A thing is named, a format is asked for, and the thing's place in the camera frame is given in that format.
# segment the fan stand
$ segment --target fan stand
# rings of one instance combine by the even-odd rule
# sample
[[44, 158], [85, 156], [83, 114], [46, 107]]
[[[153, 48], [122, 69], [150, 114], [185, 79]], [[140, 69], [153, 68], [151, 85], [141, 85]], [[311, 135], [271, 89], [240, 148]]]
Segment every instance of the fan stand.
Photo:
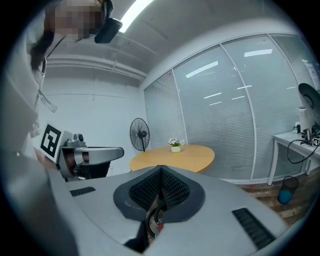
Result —
[[146, 152], [145, 144], [144, 144], [144, 140], [143, 140], [143, 138], [145, 138], [146, 136], [147, 136], [147, 132], [145, 130], [138, 131], [138, 137], [141, 140], [143, 152]]

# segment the white desk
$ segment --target white desk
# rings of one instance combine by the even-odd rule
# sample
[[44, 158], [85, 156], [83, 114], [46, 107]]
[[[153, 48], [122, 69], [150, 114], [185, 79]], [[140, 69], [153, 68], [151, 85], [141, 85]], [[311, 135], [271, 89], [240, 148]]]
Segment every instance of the white desk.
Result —
[[[287, 147], [290, 142], [294, 140], [302, 140], [301, 133], [293, 133], [292, 131], [281, 133], [278, 135], [274, 135], [274, 152], [273, 152], [273, 160], [272, 160], [272, 166], [271, 166], [271, 172], [268, 179], [268, 185], [270, 186], [274, 180], [276, 167], [277, 167], [277, 161], [278, 161], [278, 152], [279, 152], [279, 144], [284, 145]], [[290, 149], [299, 153], [300, 155], [304, 157], [308, 157], [312, 151], [315, 150], [315, 147], [302, 144], [300, 145], [301, 141], [295, 141], [290, 145]], [[311, 161], [315, 161], [320, 164], [320, 147], [316, 149], [314, 154], [308, 158]], [[306, 171], [306, 174], [309, 175], [310, 170], [308, 169]]]

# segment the white pot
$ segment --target white pot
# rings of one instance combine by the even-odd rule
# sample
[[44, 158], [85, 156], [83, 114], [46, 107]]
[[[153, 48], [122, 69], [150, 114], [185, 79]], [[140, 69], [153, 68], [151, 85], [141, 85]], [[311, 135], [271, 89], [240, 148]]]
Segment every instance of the white pot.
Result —
[[181, 151], [181, 146], [172, 146], [171, 147], [171, 152], [172, 153], [178, 153]]

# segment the wooden floor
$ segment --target wooden floor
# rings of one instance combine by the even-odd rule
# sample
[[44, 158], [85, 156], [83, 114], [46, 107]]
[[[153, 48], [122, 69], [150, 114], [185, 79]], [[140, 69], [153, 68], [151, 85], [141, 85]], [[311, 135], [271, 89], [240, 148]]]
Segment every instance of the wooden floor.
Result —
[[[273, 182], [271, 186], [267, 184], [254, 185], [238, 185], [252, 197], [260, 200], [266, 206], [270, 207], [282, 217], [286, 223], [291, 226], [306, 214], [317, 195], [320, 193], [320, 167], [314, 169], [307, 176], [302, 174], [296, 177], [299, 180], [299, 186], [295, 190], [292, 200], [282, 205], [278, 202], [278, 193], [282, 185], [282, 181]], [[149, 212], [157, 207], [157, 201], [152, 204]], [[156, 224], [152, 218], [150, 228], [155, 232]], [[149, 236], [151, 244], [154, 238]]]

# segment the black fan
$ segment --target black fan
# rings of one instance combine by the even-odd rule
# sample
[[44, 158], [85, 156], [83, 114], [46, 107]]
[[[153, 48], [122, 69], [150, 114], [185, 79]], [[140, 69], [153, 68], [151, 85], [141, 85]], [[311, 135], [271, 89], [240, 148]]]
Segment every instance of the black fan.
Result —
[[150, 139], [149, 134], [149, 128], [143, 119], [136, 118], [133, 120], [130, 126], [130, 139], [137, 150], [146, 151]]

